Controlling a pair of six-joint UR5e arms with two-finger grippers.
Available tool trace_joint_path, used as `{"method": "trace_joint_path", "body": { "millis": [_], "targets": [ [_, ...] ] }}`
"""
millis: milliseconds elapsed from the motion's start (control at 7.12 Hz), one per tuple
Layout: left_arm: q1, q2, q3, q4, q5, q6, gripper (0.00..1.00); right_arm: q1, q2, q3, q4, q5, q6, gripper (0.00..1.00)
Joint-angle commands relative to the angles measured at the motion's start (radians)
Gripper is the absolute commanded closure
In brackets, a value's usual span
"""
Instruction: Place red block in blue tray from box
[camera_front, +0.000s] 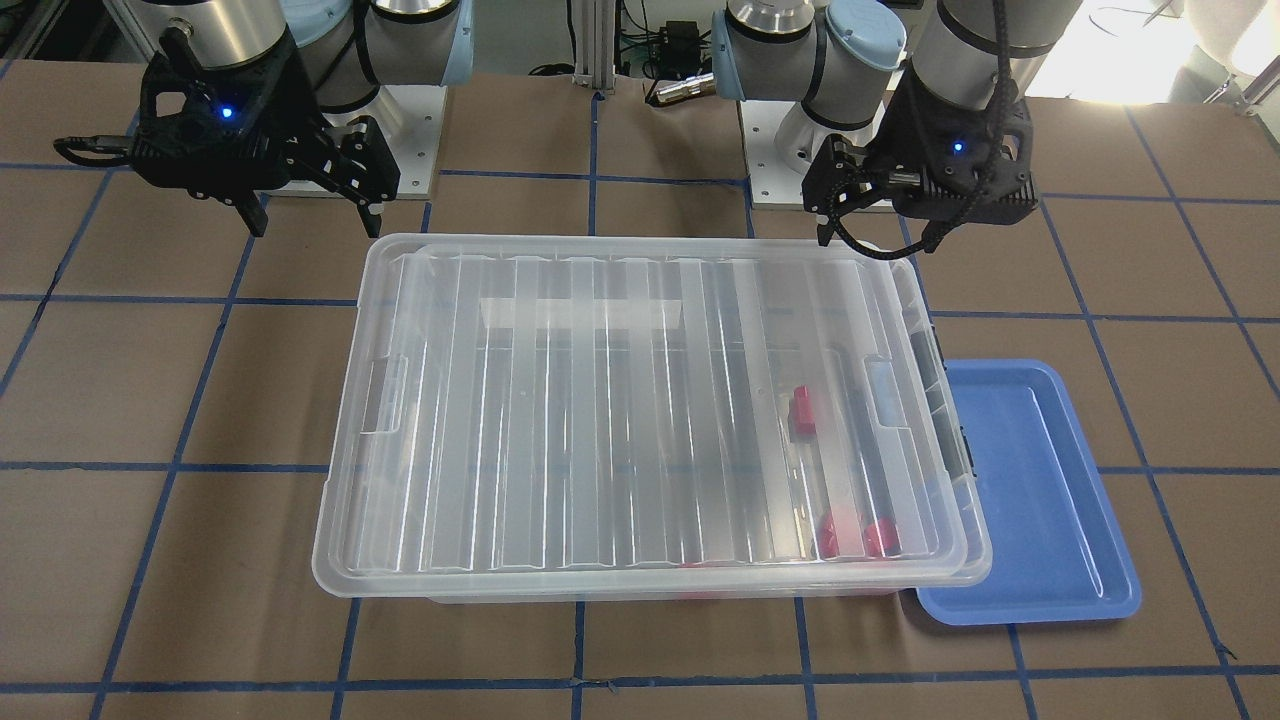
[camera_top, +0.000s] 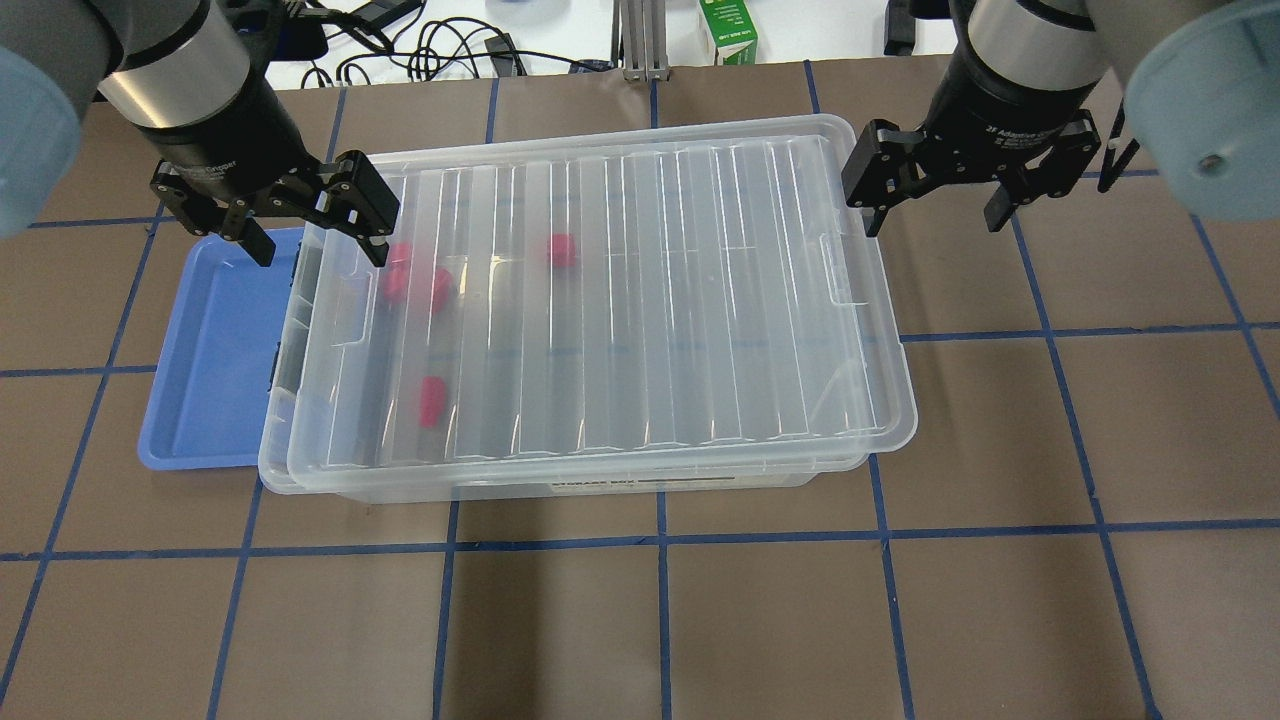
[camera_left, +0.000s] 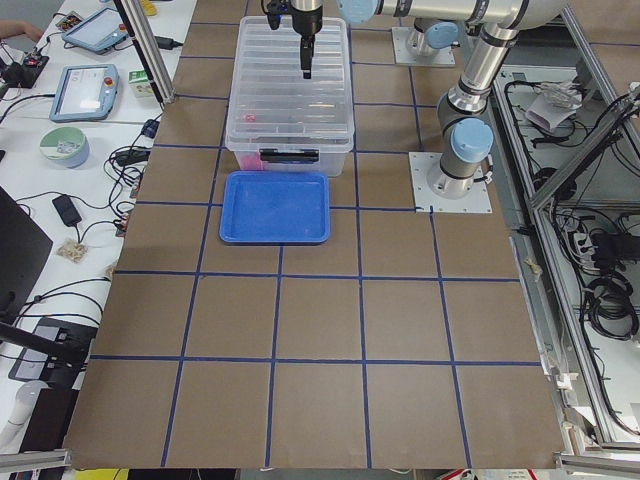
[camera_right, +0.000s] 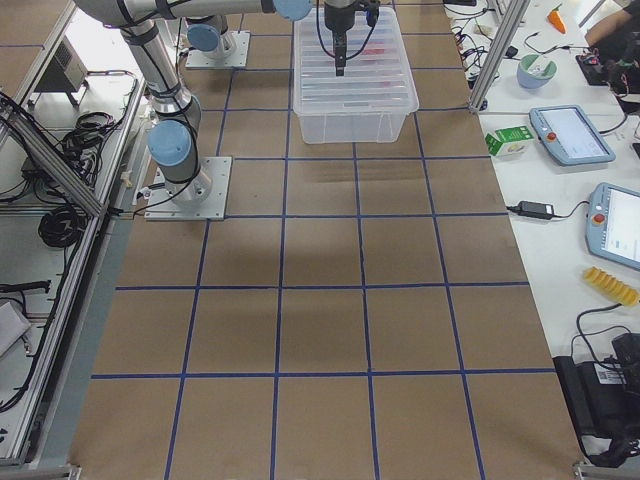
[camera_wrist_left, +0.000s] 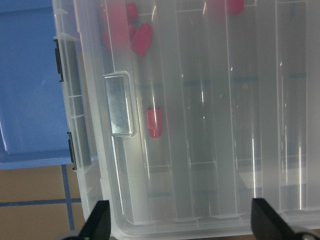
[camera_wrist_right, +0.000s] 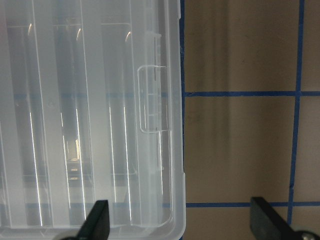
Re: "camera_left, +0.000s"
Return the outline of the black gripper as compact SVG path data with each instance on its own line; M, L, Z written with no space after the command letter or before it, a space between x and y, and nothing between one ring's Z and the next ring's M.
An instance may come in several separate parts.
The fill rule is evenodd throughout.
M313 37L321 30L321 0L291 0L293 29L301 35L300 66L304 79L312 78Z

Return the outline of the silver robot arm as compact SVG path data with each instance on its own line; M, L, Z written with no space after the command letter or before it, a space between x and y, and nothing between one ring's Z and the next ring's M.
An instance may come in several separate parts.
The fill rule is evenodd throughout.
M467 195L476 169L493 145L491 128L478 116L491 85L521 31L540 27L567 5L565 1L339 1L340 16L350 24L376 15L396 18L463 20L481 26L470 59L457 85L440 100L437 115L444 149L427 174L431 190L448 199Z
M415 18L406 40L407 50L418 57L435 55L457 41L459 27L452 21Z

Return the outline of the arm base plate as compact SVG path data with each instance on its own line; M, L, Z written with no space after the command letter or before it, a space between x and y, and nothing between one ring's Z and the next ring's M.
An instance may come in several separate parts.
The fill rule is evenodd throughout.
M474 175L453 179L442 170L439 152L410 152L409 165L415 210L422 213L491 214L486 175L476 165Z
M395 63L404 66L453 68L452 45L459 29L451 22L439 22L425 31L415 27L393 27L391 30Z

